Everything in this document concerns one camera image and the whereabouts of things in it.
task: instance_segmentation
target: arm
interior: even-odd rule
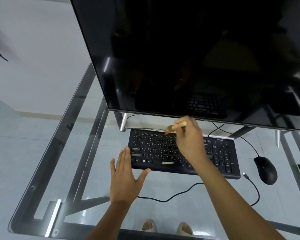
[[[139,195],[149,168],[142,171],[136,180],[132,174],[130,149],[126,146],[120,151],[117,165],[115,159],[110,162],[111,185],[110,206],[97,226],[86,240],[115,240],[118,237],[121,224],[128,213],[132,202]]]
[[[238,194],[208,159],[202,130],[195,119],[187,116],[180,118],[175,121],[175,126],[182,121],[187,121],[187,125],[185,128],[176,128],[176,143],[204,182],[228,238],[284,240],[285,238]]]

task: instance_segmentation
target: black monitor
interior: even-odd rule
[[[71,0],[112,111],[300,130],[300,0]]]

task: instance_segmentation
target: mouse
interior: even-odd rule
[[[278,174],[271,161],[266,157],[258,156],[254,159],[254,162],[258,169],[260,179],[267,185],[273,185],[278,179]]]

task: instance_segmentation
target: wooden brush handle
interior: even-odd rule
[[[184,127],[187,125],[187,121],[182,121],[178,124],[178,127]]]

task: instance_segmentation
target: glass tabletop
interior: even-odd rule
[[[109,164],[128,144],[129,128],[162,130],[175,120],[138,115],[129,118],[125,131],[120,131],[104,99],[86,100],[98,85],[90,65],[10,221],[10,231],[84,239],[110,205]],[[81,116],[85,110],[90,111],[89,118]],[[204,134],[214,129],[208,121],[198,124]],[[241,127],[227,126],[230,132]],[[226,136],[221,131],[215,135]],[[253,208],[287,239],[300,239],[300,175],[296,168],[300,152],[296,137],[291,132],[282,134],[279,148],[271,129],[256,128],[244,138],[260,156],[271,158],[278,172],[274,185],[264,184],[253,161],[255,152],[244,140],[235,140],[240,172],[248,174],[260,192],[260,201]],[[136,178],[141,173],[139,169],[132,171]],[[246,178],[228,181],[249,204],[256,201],[256,189]],[[199,176],[151,171],[140,196],[167,200],[198,182]],[[154,220],[159,234],[145,236],[140,231],[146,219]],[[228,239],[204,185],[196,185],[165,203],[137,198],[122,223],[119,239],[178,239],[174,234],[180,222],[188,223],[197,238]]]

